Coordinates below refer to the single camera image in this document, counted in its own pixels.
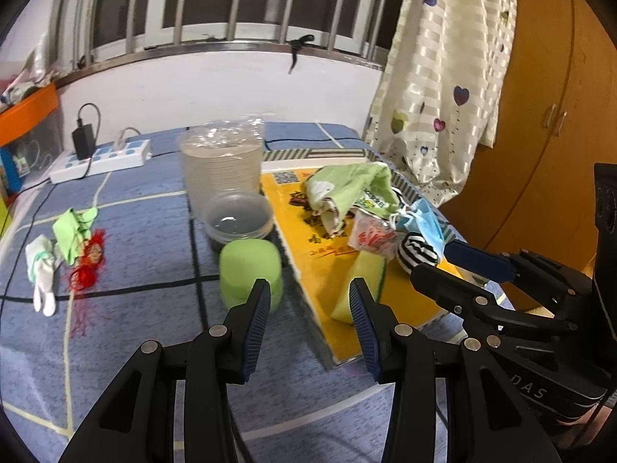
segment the black and white striped fabric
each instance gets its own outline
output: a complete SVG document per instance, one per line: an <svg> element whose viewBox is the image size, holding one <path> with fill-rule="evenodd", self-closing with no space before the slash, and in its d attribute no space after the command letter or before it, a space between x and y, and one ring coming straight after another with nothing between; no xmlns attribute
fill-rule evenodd
<svg viewBox="0 0 617 463"><path fill-rule="evenodd" d="M407 273L420 263L433 266L439 263L439 256L420 233L407 233L396 250L396 257Z"/></svg>

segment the white power strip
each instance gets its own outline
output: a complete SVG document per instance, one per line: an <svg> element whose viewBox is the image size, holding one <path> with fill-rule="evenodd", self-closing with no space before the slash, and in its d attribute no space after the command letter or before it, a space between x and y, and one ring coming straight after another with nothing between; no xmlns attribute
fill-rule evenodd
<svg viewBox="0 0 617 463"><path fill-rule="evenodd" d="M150 139L128 142L119 151L112 150L111 146L102 146L92 156L88 176L113 170L141 167L150 158L152 158ZM88 159L77 160L75 154L63 154L58 157L49 171L49 178L53 183L78 179L83 176L87 167Z"/></svg>

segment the striped curtain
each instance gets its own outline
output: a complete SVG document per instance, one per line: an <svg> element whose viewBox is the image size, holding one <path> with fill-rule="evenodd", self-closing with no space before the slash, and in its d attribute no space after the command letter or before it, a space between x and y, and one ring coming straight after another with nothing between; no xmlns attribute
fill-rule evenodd
<svg viewBox="0 0 617 463"><path fill-rule="evenodd" d="M403 0L366 140L439 207L492 147L516 0Z"/></svg>

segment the black power adapter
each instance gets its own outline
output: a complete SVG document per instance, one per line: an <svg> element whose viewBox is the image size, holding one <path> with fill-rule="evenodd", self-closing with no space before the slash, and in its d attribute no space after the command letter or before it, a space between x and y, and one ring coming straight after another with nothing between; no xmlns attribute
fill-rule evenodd
<svg viewBox="0 0 617 463"><path fill-rule="evenodd" d="M77 158L79 160L91 158L96 151L96 139L92 130L92 124L86 123L84 125L81 118L78 118L77 128L72 132L72 135Z"/></svg>

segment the wooden wardrobe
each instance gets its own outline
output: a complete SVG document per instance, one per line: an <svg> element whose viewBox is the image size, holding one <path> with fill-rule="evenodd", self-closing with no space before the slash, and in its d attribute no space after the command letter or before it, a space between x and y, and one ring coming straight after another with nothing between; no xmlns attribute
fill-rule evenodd
<svg viewBox="0 0 617 463"><path fill-rule="evenodd" d="M518 0L494 148L440 210L490 252L593 258L593 164L617 163L617 50L585 0ZM505 287L517 309L538 306Z"/></svg>

